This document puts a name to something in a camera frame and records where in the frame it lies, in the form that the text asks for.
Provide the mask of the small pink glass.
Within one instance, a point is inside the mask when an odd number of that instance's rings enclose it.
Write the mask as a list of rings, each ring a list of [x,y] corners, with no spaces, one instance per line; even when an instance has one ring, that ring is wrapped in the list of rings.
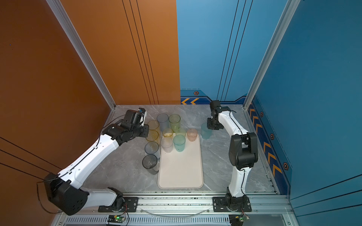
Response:
[[[187,138],[190,142],[194,142],[198,137],[198,131],[196,129],[187,130]]]

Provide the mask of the small green glass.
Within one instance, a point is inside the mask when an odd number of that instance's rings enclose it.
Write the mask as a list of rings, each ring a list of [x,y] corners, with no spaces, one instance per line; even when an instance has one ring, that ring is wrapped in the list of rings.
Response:
[[[176,131],[175,131],[176,135],[182,135],[182,136],[186,136],[186,130],[184,128],[178,128]]]

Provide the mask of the teal glass front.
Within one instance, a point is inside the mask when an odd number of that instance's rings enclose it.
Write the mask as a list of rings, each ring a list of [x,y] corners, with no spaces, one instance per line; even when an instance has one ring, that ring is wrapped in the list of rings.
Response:
[[[183,152],[185,149],[186,138],[184,135],[176,135],[173,138],[173,144],[177,152]]]

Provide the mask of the small yellow glass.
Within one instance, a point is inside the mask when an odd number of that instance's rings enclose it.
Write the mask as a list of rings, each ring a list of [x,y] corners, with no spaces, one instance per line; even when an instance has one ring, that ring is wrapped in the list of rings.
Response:
[[[171,128],[165,128],[162,131],[163,138],[173,138],[173,130]]]

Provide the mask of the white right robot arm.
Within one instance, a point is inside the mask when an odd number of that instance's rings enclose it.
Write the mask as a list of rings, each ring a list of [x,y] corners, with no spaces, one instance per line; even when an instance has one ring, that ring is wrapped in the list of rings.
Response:
[[[230,135],[229,160],[233,166],[232,179],[225,195],[229,211],[251,212],[251,203],[246,195],[248,175],[258,161],[257,135],[249,132],[233,116],[227,106],[220,101],[210,102],[211,117],[207,119],[210,130],[226,129]]]

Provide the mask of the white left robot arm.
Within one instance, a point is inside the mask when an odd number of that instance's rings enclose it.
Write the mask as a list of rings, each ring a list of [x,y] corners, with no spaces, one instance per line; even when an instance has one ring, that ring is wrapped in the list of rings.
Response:
[[[49,173],[43,180],[48,200],[69,216],[82,209],[100,206],[113,212],[122,211],[125,205],[122,192],[113,187],[88,189],[83,184],[95,168],[123,143],[148,136],[146,116],[144,108],[127,110],[124,118],[108,125],[78,159],[58,174]]]

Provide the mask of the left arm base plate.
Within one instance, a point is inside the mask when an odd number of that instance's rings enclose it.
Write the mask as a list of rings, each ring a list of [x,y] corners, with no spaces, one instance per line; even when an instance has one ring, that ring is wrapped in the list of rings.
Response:
[[[134,213],[137,210],[138,197],[123,197],[122,200],[116,200],[121,205],[112,204],[111,206],[100,206],[98,212],[125,212]]]

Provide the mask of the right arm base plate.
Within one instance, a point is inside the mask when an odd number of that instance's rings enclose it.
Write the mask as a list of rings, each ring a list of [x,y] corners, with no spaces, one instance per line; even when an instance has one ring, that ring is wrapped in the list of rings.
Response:
[[[251,202],[244,195],[242,197],[213,197],[214,212],[251,212]]]

